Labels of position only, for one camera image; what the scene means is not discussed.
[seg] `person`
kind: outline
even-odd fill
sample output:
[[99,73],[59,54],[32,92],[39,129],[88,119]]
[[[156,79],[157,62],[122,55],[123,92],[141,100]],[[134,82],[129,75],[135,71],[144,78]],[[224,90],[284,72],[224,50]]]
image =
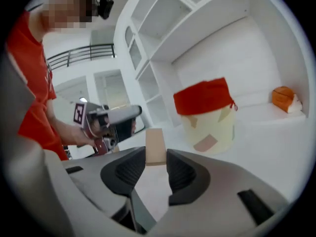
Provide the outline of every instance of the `person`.
[[52,85],[52,72],[44,55],[43,37],[75,23],[91,22],[97,15],[96,0],[47,0],[42,7],[24,11],[18,18],[6,42],[14,63],[27,80],[35,100],[20,126],[19,135],[37,141],[42,148],[54,151],[61,160],[67,160],[63,145],[91,145],[78,126],[59,121],[52,105],[56,98]]

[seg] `man's arm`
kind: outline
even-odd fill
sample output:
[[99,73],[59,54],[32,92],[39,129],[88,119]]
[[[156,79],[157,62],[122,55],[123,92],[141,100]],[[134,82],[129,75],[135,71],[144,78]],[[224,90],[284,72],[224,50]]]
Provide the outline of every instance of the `man's arm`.
[[65,124],[58,120],[54,113],[53,101],[50,99],[47,101],[46,116],[52,127],[58,132],[63,145],[91,145],[94,147],[94,141],[88,139],[81,128],[75,125]]

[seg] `white cabinet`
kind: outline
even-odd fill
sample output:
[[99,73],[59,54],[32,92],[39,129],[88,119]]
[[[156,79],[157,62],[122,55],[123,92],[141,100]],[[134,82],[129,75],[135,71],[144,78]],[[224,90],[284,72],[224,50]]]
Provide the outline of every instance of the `white cabinet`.
[[173,94],[218,77],[241,107],[268,104],[273,88],[286,85],[309,114],[311,57],[279,0],[138,0],[125,20],[130,69],[152,124],[177,126]]
[[148,62],[148,56],[139,36],[135,34],[135,28],[132,24],[126,28],[125,41],[128,48],[128,53],[132,60],[133,69],[135,70],[134,74],[135,77],[137,77]]

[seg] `man's hand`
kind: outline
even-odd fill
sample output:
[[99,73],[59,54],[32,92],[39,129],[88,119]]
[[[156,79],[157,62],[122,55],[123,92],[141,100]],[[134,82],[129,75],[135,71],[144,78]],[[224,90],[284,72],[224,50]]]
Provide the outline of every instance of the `man's hand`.
[[[78,145],[78,146],[90,145],[93,147],[95,146],[94,140],[86,137],[86,135],[83,133],[82,129],[79,126],[65,124],[56,118],[54,114],[52,100],[48,100],[47,102],[46,116],[51,126],[53,126],[55,130],[58,132],[63,145]],[[91,128],[92,128],[92,132],[96,136],[102,137],[103,134],[100,131],[99,121],[95,120]],[[135,130],[136,130],[136,121],[133,121],[132,128],[131,128],[131,135],[134,134]]]
[[72,133],[72,137],[75,142],[75,145],[78,145],[78,146],[90,145],[92,147],[95,147],[94,140],[89,139],[83,133],[82,129],[79,126],[73,126],[71,133]]

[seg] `black slot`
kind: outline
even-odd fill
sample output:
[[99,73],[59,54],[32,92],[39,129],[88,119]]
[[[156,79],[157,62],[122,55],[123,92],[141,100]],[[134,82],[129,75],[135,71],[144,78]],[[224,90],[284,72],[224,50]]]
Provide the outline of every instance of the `black slot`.
[[252,190],[238,192],[237,195],[257,225],[273,216],[270,208]]
[[72,174],[72,173],[78,172],[80,170],[83,170],[83,168],[81,168],[80,166],[66,168],[66,171],[68,174]]

